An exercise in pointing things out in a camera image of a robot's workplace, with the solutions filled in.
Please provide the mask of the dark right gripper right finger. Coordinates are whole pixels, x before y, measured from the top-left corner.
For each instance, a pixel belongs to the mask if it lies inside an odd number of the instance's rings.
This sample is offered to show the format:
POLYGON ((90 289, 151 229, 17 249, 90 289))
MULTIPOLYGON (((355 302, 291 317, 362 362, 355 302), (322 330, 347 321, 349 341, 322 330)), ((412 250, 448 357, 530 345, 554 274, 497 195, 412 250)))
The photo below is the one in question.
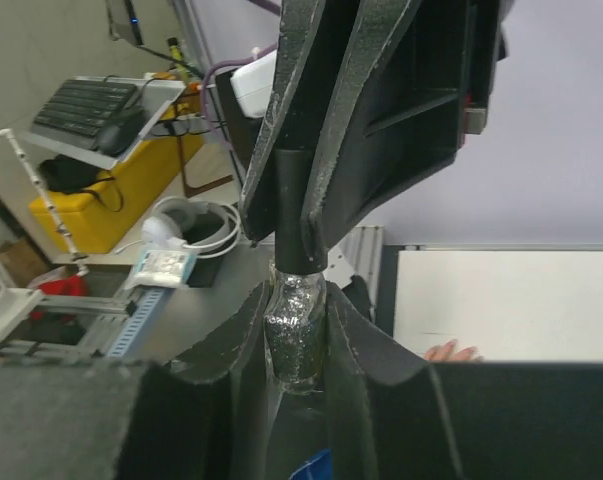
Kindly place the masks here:
POLYGON ((327 290, 327 429, 337 479, 458 479, 461 458, 431 364, 327 290))

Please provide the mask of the black nail polish brush cap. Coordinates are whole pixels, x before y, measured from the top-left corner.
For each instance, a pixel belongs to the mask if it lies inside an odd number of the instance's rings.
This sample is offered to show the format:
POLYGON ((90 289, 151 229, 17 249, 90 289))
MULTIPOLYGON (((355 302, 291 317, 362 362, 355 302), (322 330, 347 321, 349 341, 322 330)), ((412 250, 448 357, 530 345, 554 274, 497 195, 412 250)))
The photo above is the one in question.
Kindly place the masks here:
POLYGON ((275 267, 285 274, 316 274, 325 268, 327 261, 325 254, 316 256, 314 252, 308 252, 303 241, 301 213, 312 160, 308 150, 274 151, 277 182, 275 267))

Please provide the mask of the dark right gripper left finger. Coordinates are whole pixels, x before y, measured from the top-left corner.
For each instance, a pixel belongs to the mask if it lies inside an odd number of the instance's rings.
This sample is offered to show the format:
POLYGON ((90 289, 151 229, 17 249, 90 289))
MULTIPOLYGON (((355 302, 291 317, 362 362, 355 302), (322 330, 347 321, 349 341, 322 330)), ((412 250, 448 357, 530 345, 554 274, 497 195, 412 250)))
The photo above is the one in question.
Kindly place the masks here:
POLYGON ((263 320, 271 296, 258 284, 173 371, 146 368, 117 461, 119 479, 262 479, 268 427, 263 320))

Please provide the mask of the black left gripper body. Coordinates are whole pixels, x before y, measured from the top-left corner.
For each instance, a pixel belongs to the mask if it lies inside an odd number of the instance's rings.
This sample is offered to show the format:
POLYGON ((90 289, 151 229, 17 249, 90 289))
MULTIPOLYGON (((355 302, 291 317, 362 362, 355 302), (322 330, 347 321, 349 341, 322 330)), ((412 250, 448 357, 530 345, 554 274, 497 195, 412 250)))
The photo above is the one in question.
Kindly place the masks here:
POLYGON ((503 1, 419 1, 373 87, 364 90, 330 183, 330 237, 451 165, 468 109, 489 105, 506 55, 503 1))

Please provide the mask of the nail polish bottle glass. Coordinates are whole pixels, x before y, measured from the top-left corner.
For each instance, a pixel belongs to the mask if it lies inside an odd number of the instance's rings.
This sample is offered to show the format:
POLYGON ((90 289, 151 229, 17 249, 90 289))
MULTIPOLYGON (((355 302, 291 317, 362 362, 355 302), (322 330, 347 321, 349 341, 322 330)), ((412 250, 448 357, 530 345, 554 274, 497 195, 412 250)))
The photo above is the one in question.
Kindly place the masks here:
POLYGON ((264 333, 272 375, 286 393, 317 385, 327 350, 327 284, 322 273, 295 275, 271 268, 272 294, 264 333))

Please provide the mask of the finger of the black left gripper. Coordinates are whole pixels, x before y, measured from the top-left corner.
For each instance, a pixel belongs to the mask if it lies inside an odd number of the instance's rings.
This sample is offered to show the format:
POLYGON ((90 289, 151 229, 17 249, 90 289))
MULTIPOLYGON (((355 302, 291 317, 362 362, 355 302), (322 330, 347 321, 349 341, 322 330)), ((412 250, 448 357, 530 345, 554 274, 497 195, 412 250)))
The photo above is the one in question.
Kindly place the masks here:
POLYGON ((240 195, 239 212, 245 236, 260 242, 277 225, 275 148, 284 140, 292 119, 292 104, 325 11, 324 1, 284 1, 273 89, 255 142, 240 195))
POLYGON ((396 43, 407 32, 419 1, 362 1, 346 44, 315 151, 301 210, 301 233, 311 259, 327 253, 322 216, 346 136, 367 87, 373 87, 396 43))

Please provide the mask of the person's bare hand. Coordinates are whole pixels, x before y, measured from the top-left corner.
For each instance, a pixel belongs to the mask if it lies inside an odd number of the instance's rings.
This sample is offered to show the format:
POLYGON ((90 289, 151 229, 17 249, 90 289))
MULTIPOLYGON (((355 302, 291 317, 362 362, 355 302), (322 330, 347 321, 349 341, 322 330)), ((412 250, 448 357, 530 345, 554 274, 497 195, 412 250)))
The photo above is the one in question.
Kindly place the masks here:
POLYGON ((428 362, 482 362, 483 357, 475 346, 460 348, 457 340, 453 339, 444 344, 432 346, 427 350, 423 358, 428 362))

